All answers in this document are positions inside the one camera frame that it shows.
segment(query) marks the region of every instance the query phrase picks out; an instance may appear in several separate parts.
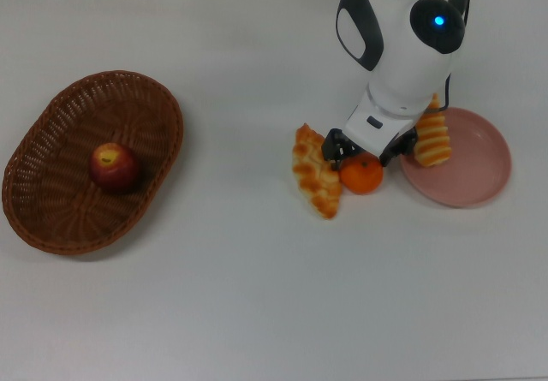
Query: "blue light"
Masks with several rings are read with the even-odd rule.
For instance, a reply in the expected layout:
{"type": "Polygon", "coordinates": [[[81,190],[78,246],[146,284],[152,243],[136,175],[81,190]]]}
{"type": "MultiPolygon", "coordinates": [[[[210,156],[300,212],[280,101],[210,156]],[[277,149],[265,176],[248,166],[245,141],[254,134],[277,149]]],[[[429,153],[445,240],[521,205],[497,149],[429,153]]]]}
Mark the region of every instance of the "blue light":
{"type": "Polygon", "coordinates": [[[434,19],[434,23],[441,27],[443,24],[445,24],[445,19],[441,15],[439,15],[434,19]]]}

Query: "red apple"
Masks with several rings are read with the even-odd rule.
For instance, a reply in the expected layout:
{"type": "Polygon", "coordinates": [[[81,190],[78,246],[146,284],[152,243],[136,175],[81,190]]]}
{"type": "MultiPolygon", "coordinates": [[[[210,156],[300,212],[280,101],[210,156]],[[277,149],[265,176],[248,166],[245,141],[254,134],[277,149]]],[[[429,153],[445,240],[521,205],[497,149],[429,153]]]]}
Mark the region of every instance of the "red apple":
{"type": "Polygon", "coordinates": [[[106,143],[89,158],[89,176],[106,193],[127,193],[140,175],[139,160],[127,146],[106,143]]]}

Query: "plate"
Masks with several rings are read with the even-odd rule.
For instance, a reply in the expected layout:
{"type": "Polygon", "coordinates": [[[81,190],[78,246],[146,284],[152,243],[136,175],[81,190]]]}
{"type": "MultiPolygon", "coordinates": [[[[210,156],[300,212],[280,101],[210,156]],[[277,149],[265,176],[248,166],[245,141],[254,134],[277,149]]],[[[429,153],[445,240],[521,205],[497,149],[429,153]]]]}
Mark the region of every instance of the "plate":
{"type": "Polygon", "coordinates": [[[3,210],[15,233],[47,253],[74,255],[106,247],[144,215],[182,145],[173,95],[129,71],[93,74],[54,97],[4,172],[3,210]],[[129,146],[142,175],[132,193],[95,186],[88,159],[101,144],[129,146]]]}
{"type": "Polygon", "coordinates": [[[483,205],[497,197],[512,170],[508,144],[485,118],[451,107],[445,111],[451,158],[434,167],[422,167],[414,155],[402,156],[405,176],[429,199],[452,207],[483,205]]]}

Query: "orange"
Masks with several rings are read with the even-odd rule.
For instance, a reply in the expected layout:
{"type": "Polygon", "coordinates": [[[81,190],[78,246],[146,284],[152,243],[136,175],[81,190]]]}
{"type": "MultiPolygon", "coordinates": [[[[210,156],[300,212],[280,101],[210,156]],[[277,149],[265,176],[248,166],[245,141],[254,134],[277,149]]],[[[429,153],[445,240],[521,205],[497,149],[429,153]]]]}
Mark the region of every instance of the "orange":
{"type": "Polygon", "coordinates": [[[383,166],[370,152],[342,161],[341,182],[354,194],[367,194],[377,189],[383,180],[383,166]]]}

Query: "pink plate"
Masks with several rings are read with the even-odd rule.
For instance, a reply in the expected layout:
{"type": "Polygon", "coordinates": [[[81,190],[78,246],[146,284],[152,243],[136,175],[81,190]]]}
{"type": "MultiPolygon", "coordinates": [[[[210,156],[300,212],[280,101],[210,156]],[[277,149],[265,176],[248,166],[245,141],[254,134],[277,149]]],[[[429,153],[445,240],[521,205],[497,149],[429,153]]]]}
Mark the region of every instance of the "pink plate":
{"type": "Polygon", "coordinates": [[[506,140],[485,118],[456,107],[445,111],[451,158],[425,168],[413,154],[402,157],[403,173],[426,197],[452,207],[485,204],[503,191],[512,170],[506,140]]]}

